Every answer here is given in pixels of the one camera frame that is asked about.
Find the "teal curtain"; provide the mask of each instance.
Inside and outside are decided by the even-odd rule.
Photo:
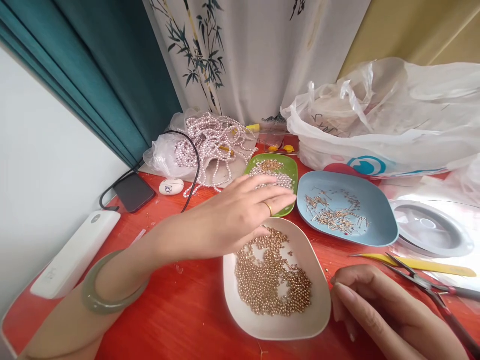
[[[141,0],[0,0],[0,41],[130,166],[182,111]]]

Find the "smartphone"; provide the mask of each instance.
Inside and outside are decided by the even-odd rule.
[[[136,172],[113,187],[129,213],[136,213],[155,197],[155,191]]]

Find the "fingernail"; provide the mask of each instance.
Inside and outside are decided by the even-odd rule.
[[[336,282],[334,287],[336,287],[336,292],[340,298],[344,298],[350,302],[355,300],[354,291],[348,286],[343,285],[342,283]]]

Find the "blue dish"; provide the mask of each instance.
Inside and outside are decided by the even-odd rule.
[[[312,171],[301,177],[297,195],[296,205],[301,217],[321,233],[372,247],[391,245],[399,237],[397,221],[387,197],[377,186],[365,179],[336,172]],[[306,196],[310,198],[320,196],[328,202],[328,208],[332,211],[349,209],[352,204],[345,196],[354,197],[359,201],[359,209],[353,212],[359,217],[366,218],[369,225],[366,226],[365,220],[349,215],[348,219],[355,224],[355,230],[347,233],[312,221],[315,215],[308,211]],[[317,212],[324,208],[324,205],[318,204]]]

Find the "red table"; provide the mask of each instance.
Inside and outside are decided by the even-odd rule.
[[[298,162],[299,175],[311,171]],[[163,196],[158,188],[163,178],[141,174],[157,196],[135,214],[125,212],[116,198],[110,205],[120,206],[121,219],[100,249],[92,265],[105,255],[128,247],[142,229],[151,230],[168,216],[179,213],[186,199],[181,195]],[[190,208],[214,196],[203,188],[193,196]],[[374,248],[338,240],[313,230],[295,208],[285,219],[297,224],[310,239],[327,280],[342,267],[371,263],[405,286],[416,298],[426,302],[439,315],[435,305],[416,287],[393,275],[381,264],[358,257],[358,253],[383,253]],[[480,342],[479,317],[457,297],[445,296],[451,311]],[[19,354],[49,313],[59,303],[30,294],[28,287],[7,313],[2,330]],[[143,296],[130,306],[106,333],[97,359],[383,359],[376,345],[365,334],[355,343],[345,326],[333,316],[317,337],[297,341],[257,341],[235,323],[227,307],[223,288],[222,259],[184,261],[158,270]]]

